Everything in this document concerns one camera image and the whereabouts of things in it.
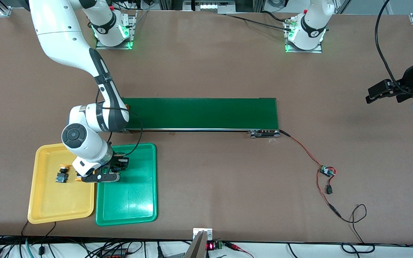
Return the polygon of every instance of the yellow tray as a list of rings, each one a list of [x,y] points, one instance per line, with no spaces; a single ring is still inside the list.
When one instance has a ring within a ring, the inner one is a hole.
[[[71,167],[66,183],[57,183],[60,164],[71,165],[75,155],[60,144],[41,146],[34,160],[28,220],[32,224],[90,216],[95,203],[95,184],[75,181]]]

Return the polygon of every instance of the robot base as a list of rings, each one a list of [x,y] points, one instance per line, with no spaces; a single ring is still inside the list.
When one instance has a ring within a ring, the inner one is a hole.
[[[121,44],[117,46],[105,46],[103,45],[99,40],[98,37],[95,34],[95,38],[97,38],[96,41],[96,49],[132,49],[133,48],[133,38],[135,37],[135,26],[136,26],[136,16],[138,15],[138,12],[135,13],[134,16],[129,16],[126,13],[122,13],[122,15],[125,17],[124,19],[124,27],[122,27],[121,32],[123,36],[128,36],[124,41],[122,41]]]
[[[297,22],[296,17],[291,17],[291,21]],[[294,23],[290,23],[290,24],[283,23],[283,27],[284,28],[290,28],[290,29],[294,30],[295,27],[296,27],[296,24],[294,24]],[[293,33],[292,31],[284,31],[284,33],[285,33],[284,34],[284,36],[285,36],[285,52],[287,52],[287,53],[318,53],[318,54],[321,54],[323,52],[322,48],[321,48],[321,41],[323,39],[321,39],[320,43],[318,43],[318,46],[316,46],[314,49],[303,50],[303,49],[300,49],[300,48],[296,47],[294,45],[294,43],[292,43],[291,41],[288,40],[288,38],[292,36],[292,33]]]

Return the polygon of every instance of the brown table surface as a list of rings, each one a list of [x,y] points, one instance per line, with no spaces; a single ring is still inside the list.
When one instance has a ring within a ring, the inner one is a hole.
[[[265,14],[245,16],[278,25]],[[277,29],[213,13],[151,11],[133,50],[100,53],[123,97],[277,98],[281,128],[337,168],[328,199],[345,217],[367,206],[356,226],[362,238],[413,243],[412,101],[364,99],[388,78],[374,45],[375,19],[334,15],[324,53],[295,54],[285,53]],[[384,16],[380,41],[400,78],[413,65],[408,17]],[[71,107],[95,94],[90,75],[43,53],[27,11],[0,19],[0,235],[20,234],[27,219],[36,150],[61,142]],[[112,142],[137,136],[115,134]],[[158,151],[157,220],[98,227],[92,215],[61,221],[52,235],[189,239],[192,228],[212,227],[227,240],[357,242],[318,193],[316,164],[287,137],[145,132],[142,141]],[[25,234],[51,227],[29,225]]]

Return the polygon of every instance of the red digital display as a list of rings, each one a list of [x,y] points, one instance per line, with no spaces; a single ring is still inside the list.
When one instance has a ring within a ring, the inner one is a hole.
[[[206,246],[206,248],[207,248],[207,250],[208,251],[212,251],[212,250],[215,250],[215,244],[214,244],[214,242],[212,242],[212,243],[208,243],[208,244],[206,244],[207,246]]]

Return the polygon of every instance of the plastic tray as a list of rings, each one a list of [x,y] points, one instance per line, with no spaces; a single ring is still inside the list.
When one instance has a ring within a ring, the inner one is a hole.
[[[60,164],[71,165],[74,159],[75,155],[62,143],[44,145],[38,149],[28,206],[29,222],[39,224],[80,219],[92,214],[95,184],[75,181],[73,167],[68,171],[66,183],[55,181]]]
[[[118,145],[129,152],[135,145]],[[128,168],[118,182],[98,183],[95,222],[113,226],[152,222],[157,218],[156,146],[142,143],[128,156]]]

